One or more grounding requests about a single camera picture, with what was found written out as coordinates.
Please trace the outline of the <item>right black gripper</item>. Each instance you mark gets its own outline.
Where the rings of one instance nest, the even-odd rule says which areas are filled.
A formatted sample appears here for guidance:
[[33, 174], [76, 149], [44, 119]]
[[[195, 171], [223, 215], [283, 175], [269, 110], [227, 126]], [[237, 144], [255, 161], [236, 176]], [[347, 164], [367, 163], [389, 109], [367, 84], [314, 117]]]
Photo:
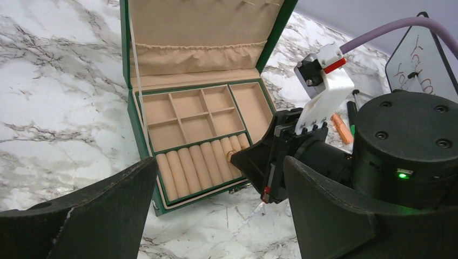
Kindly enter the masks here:
[[287, 199], [284, 178], [284, 160], [287, 156], [301, 156], [302, 144], [315, 137], [326, 140], [328, 122], [312, 122], [312, 128], [303, 128], [296, 134], [295, 127], [302, 108], [277, 111], [261, 140], [234, 153], [230, 163], [240, 170], [265, 203], [280, 203]]

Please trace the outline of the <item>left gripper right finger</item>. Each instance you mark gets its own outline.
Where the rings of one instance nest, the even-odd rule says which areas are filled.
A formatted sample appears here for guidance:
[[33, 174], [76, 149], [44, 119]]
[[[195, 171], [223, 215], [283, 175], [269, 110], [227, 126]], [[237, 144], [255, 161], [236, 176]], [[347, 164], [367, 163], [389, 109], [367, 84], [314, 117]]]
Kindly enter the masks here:
[[341, 185], [288, 156], [288, 200], [302, 258], [457, 258], [457, 207], [416, 210]]

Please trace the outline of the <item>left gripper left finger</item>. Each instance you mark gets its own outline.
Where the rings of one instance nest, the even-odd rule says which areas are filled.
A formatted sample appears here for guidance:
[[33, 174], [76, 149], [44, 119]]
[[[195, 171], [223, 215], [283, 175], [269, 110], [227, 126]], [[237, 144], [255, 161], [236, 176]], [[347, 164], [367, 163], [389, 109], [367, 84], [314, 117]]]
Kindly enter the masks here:
[[136, 258], [158, 165], [148, 157], [26, 210], [1, 212], [1, 258]]

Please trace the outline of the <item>green jewelry box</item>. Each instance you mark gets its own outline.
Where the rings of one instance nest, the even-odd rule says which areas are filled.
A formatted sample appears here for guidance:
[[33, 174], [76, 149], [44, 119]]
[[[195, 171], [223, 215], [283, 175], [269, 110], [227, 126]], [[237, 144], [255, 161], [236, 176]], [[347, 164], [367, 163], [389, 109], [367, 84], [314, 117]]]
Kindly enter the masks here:
[[275, 104], [261, 78], [296, 1], [121, 1], [127, 110], [159, 165], [157, 216], [248, 183], [230, 154], [259, 141]]

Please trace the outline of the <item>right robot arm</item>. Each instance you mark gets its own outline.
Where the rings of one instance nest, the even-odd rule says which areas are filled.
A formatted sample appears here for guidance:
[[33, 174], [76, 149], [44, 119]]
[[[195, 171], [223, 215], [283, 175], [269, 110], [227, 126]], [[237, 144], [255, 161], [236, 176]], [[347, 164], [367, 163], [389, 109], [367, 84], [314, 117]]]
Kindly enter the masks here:
[[457, 205], [457, 103], [396, 90], [354, 115], [351, 153], [325, 142], [327, 126], [295, 133], [300, 110], [277, 112], [256, 144], [231, 154], [266, 203], [287, 198], [284, 161], [372, 198], [416, 209]]

